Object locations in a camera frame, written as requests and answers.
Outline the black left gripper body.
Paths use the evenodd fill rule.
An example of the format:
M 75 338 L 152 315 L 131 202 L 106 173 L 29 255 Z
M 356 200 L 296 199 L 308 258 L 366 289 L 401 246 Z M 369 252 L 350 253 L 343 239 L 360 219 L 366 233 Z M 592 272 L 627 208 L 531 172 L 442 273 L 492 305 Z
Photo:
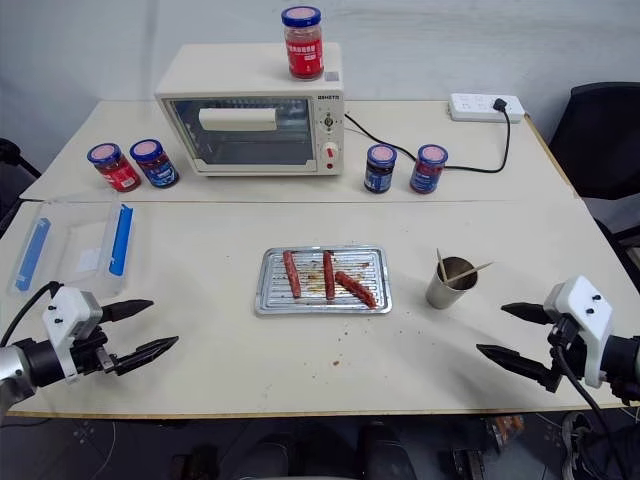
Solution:
M 117 356 L 106 352 L 104 345 L 108 338 L 100 327 L 104 322 L 116 322 L 118 309 L 118 303 L 106 305 L 102 308 L 101 319 L 90 317 L 72 330 L 70 353 L 78 374 L 89 375 L 96 371 L 119 374 Z

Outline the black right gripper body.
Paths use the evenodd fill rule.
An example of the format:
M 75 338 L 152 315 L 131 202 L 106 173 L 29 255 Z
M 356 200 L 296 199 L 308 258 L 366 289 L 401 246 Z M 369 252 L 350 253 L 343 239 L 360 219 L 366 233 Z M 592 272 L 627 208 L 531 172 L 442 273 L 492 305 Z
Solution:
M 585 372 L 586 344 L 579 336 L 580 327 L 569 314 L 552 317 L 547 312 L 537 313 L 537 322 L 552 326 L 547 341 L 551 345 L 551 368 L 543 374 L 542 385 L 551 393 L 555 393 L 561 379 L 573 375 L 581 380 Z

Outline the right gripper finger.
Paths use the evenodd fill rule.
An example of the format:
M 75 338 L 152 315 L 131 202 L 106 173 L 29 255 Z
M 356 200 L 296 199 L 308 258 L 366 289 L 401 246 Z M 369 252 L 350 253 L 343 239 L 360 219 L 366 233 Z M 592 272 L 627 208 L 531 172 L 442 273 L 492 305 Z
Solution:
M 514 302 L 502 305 L 501 310 L 527 322 L 536 324 L 549 323 L 549 316 L 541 304 Z
M 477 344 L 476 348 L 489 360 L 505 370 L 535 380 L 542 386 L 547 384 L 550 370 L 542 363 L 522 357 L 517 351 L 489 344 Z

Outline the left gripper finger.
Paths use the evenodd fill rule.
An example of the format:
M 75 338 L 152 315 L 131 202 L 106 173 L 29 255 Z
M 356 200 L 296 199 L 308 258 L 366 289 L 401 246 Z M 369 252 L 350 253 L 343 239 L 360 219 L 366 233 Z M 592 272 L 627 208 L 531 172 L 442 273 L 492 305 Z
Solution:
M 144 299 L 127 300 L 105 305 L 102 307 L 101 322 L 118 322 L 132 317 L 153 305 L 153 301 Z
M 137 347 L 133 353 L 115 360 L 115 373 L 121 376 L 153 362 L 168 351 L 178 340 L 178 336 L 166 337 Z

